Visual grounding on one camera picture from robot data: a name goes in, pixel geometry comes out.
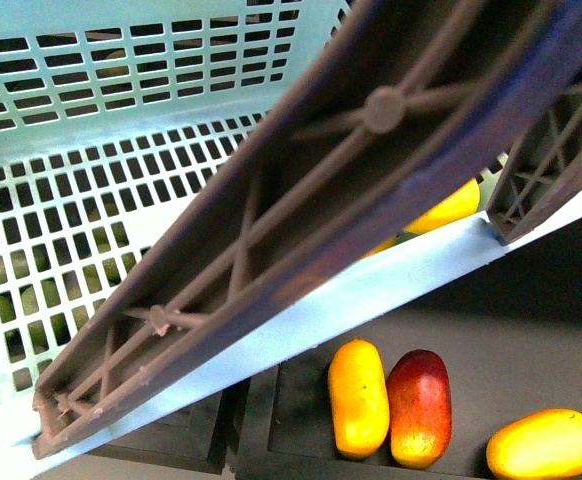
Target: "mango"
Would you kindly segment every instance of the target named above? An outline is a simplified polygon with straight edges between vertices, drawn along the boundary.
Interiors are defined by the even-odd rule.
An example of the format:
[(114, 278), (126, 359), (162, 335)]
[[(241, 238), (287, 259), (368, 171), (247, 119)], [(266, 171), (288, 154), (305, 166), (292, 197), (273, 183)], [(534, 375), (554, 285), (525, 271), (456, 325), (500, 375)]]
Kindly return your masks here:
[(404, 355), (389, 374), (391, 454), (402, 466), (423, 470), (437, 462), (451, 441), (449, 376), (428, 350)]
[(480, 205), (480, 187), (475, 178), (451, 194), (431, 210), (404, 228), (405, 232), (422, 235), (436, 228), (473, 215)]
[(487, 445), (487, 463), (506, 480), (549, 480), (582, 473), (582, 413), (547, 409), (503, 428)]
[(346, 343), (333, 357), (328, 383), (338, 451), (352, 460), (372, 455), (389, 431), (389, 401), (378, 350), (365, 340)]

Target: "black tray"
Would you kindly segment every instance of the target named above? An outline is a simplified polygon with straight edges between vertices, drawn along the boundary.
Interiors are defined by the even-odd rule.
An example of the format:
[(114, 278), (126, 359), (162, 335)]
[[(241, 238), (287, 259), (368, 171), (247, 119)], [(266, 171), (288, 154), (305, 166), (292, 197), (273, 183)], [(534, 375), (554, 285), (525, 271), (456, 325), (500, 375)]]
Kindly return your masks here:
[(238, 394), (231, 387), (89, 453), (219, 475)]
[[(398, 467), (388, 441), (363, 462), (338, 455), (326, 374), (353, 338), (378, 347), (387, 375), (412, 349), (445, 360), (454, 430), (429, 471)], [(493, 478), (491, 435), (552, 407), (582, 411), (582, 220), (253, 377), (236, 478)]]

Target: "dark surface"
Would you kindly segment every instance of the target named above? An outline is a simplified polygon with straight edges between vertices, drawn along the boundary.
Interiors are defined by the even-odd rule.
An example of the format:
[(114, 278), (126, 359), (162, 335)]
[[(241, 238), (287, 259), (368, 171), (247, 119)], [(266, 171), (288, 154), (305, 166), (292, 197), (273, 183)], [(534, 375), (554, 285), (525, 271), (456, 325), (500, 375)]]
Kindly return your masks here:
[(238, 394), (231, 387), (89, 453), (219, 475)]
[[(363, 462), (338, 455), (326, 372), (353, 338), (378, 347), (387, 375), (413, 349), (444, 359), (454, 426), (429, 469), (435, 476), (396, 468), (388, 442)], [(485, 448), (500, 428), (545, 408), (582, 412), (582, 220), (254, 377), (250, 388), (238, 479), (492, 478)]]

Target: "yellow mango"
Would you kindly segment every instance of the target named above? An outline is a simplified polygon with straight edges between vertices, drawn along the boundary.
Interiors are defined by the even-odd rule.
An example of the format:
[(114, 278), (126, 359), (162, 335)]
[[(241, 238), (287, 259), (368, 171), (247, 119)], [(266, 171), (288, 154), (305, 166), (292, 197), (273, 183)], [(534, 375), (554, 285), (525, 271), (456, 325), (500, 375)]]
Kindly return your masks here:
[(487, 463), (499, 479), (550, 480), (582, 473), (582, 414), (548, 409), (496, 433), (487, 445)]
[(389, 431), (389, 400), (378, 350), (353, 340), (329, 366), (329, 397), (338, 451), (352, 460), (372, 455)]

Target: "light blue plastic crate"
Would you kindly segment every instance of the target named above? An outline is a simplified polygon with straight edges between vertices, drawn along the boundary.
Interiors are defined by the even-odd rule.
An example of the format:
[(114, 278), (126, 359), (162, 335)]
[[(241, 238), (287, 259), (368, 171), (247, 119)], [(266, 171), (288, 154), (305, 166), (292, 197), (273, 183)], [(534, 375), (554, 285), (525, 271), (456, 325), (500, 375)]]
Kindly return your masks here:
[(31, 391), (348, 12), (0, 2), (0, 404)]

